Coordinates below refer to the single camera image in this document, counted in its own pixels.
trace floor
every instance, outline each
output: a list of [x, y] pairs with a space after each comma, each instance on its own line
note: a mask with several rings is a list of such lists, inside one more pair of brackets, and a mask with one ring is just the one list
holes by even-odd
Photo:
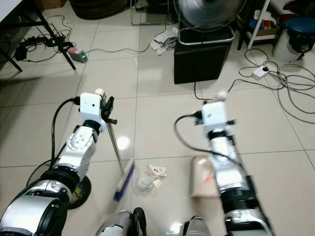
[[[148, 40], [164, 27], [132, 27], [129, 10], [95, 21], [77, 18], [68, 3], [64, 8], [44, 11], [45, 17], [59, 14], [65, 15], [65, 23], [73, 27], [71, 40], [85, 51], [144, 49]], [[60, 17], [50, 20], [64, 29]], [[28, 34], [38, 32], [31, 29]], [[271, 46], [259, 48], [271, 57]], [[244, 58], [245, 50], [237, 51], [233, 42], [219, 79], [197, 83], [197, 95], [212, 98], [218, 91], [228, 89], [235, 79], [242, 79], [239, 68], [250, 66]], [[53, 50], [38, 47], [28, 59], [45, 59], [52, 54]], [[22, 73], [8, 63], [0, 71], [0, 215], [23, 189], [36, 166], [49, 158], [51, 121], [58, 105], [75, 94], [103, 88], [108, 96], [115, 97], [112, 118], [118, 120], [114, 127], [117, 138], [130, 140], [129, 146], [121, 150], [123, 159], [134, 157], [136, 169], [123, 199], [115, 203], [112, 199], [119, 167], [108, 134], [101, 134], [88, 171], [92, 193], [82, 207], [69, 211], [63, 236], [95, 235], [112, 214], [135, 207], [143, 207], [146, 212], [149, 236], [177, 235], [174, 225], [194, 215], [204, 218], [212, 236], [224, 235], [219, 199], [189, 197], [190, 162], [196, 152], [178, 141], [172, 126], [177, 117], [200, 109], [202, 102], [194, 98], [193, 84], [173, 84], [173, 51], [160, 57], [151, 49], [144, 53], [94, 51], [88, 57], [86, 64], [75, 62], [75, 71], [61, 55], [40, 63], [19, 62]], [[256, 53], [250, 58], [263, 60]], [[299, 63], [314, 71], [314, 60], [315, 53], [310, 52]], [[278, 85], [269, 76], [260, 83]], [[303, 115], [296, 110], [284, 90], [281, 96], [288, 110], [315, 120], [314, 114]], [[296, 96], [295, 101], [305, 109], [314, 109], [307, 97]], [[289, 116], [274, 92], [252, 84], [234, 86], [226, 106], [228, 117], [237, 120], [233, 132], [238, 148], [276, 235], [313, 236], [315, 125]], [[62, 109], [56, 127], [57, 145], [77, 124], [78, 108]], [[194, 126], [192, 120], [184, 120], [180, 132], [192, 145], [207, 147], [202, 127]], [[160, 188], [142, 193], [137, 180], [146, 176], [148, 164], [167, 167], [167, 177]]]

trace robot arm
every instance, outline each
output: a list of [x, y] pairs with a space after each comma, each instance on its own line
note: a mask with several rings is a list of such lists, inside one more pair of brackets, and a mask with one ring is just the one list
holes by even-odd
[[256, 197], [251, 177], [247, 175], [238, 157], [229, 126], [234, 122], [227, 120], [224, 102], [203, 105], [197, 119], [197, 123], [204, 124], [210, 150], [222, 154], [210, 153], [209, 160], [215, 170], [228, 235], [273, 236], [271, 225]]
[[67, 139], [58, 164], [11, 202], [0, 221], [0, 236], [61, 235], [72, 193], [88, 171], [98, 135], [106, 130], [106, 122], [117, 122], [108, 118], [114, 98], [106, 103], [104, 92], [98, 92], [77, 99], [83, 125]]

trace cardboard box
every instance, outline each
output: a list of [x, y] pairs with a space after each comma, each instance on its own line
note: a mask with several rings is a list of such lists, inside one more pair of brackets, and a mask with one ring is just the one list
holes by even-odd
[[35, 0], [40, 10], [63, 7], [67, 0]]

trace extension cord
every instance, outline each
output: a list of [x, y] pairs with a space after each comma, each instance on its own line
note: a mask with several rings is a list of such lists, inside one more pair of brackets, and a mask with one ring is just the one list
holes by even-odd
[[260, 66], [258, 69], [252, 72], [252, 76], [256, 80], [260, 80], [266, 76], [268, 73], [268, 68], [265, 66]]

